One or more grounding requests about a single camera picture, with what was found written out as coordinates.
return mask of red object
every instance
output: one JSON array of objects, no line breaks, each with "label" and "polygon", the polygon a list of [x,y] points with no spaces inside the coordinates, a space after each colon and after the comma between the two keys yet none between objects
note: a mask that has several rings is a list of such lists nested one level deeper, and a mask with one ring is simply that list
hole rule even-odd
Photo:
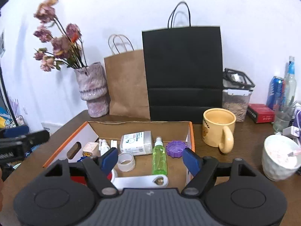
[{"label": "red object", "polygon": [[74,43],[79,38],[79,33],[75,33],[74,36],[71,38],[71,41]]},{"label": "red object", "polygon": [[267,123],[274,121],[274,111],[265,104],[249,104],[246,112],[255,123]]},{"label": "red object", "polygon": [[[109,173],[109,175],[107,176],[108,180],[111,181],[112,179],[112,172]],[[71,180],[74,182],[79,182],[83,185],[87,185],[85,177],[84,176],[71,176]]]}]

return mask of wooden table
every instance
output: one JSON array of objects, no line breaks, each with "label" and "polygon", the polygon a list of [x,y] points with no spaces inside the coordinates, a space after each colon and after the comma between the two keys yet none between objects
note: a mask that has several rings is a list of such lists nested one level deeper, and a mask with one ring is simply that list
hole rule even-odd
[{"label": "wooden table", "polygon": [[[104,116],[102,118],[90,118],[87,111],[83,111],[71,121],[54,133],[49,142],[36,149],[14,171],[4,183],[3,210],[0,212],[0,223],[3,226],[20,226],[13,210],[15,195],[35,178],[42,170],[42,165],[51,154],[84,122],[84,121],[132,121],[137,118],[118,116]],[[231,162],[233,158],[240,157],[249,164],[261,169],[261,154],[264,139],[273,134],[271,124],[255,124],[249,117],[244,123],[237,123],[234,131],[234,148],[224,155],[217,148],[210,147],[202,141],[202,126],[194,124],[195,151],[199,156],[213,156],[220,162]],[[293,175],[287,180],[274,182],[281,189],[287,199],[288,209],[282,220],[281,226],[301,225],[301,176]]]}]

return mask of flower vase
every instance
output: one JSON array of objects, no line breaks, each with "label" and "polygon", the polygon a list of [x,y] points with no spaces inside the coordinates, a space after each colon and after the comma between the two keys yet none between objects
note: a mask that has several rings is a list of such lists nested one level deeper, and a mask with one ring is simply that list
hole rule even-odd
[{"label": "flower vase", "polygon": [[75,69],[81,99],[87,101],[91,117],[101,117],[109,112],[109,96],[104,70],[100,62]]}]

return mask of plastic storage container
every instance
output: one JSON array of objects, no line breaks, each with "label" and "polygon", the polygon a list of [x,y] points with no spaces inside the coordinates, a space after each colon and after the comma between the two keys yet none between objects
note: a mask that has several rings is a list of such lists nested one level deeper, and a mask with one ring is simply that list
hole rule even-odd
[{"label": "plastic storage container", "polygon": [[153,153],[153,140],[150,131],[125,134],[121,137],[121,153],[132,155],[149,155]]},{"label": "plastic storage container", "polygon": [[222,107],[235,114],[236,122],[243,122],[250,97],[255,87],[251,79],[242,71],[225,69],[223,74]]},{"label": "plastic storage container", "polygon": [[249,90],[223,90],[223,105],[236,116],[236,122],[243,122],[252,92]]}]

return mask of black paper bag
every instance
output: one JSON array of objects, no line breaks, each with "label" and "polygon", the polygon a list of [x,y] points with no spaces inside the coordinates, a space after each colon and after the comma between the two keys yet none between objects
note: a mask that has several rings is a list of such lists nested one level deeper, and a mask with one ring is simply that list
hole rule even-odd
[{"label": "black paper bag", "polygon": [[[170,15],[171,27],[177,7]],[[143,31],[150,118],[201,123],[222,106],[222,43],[218,26]]]}]

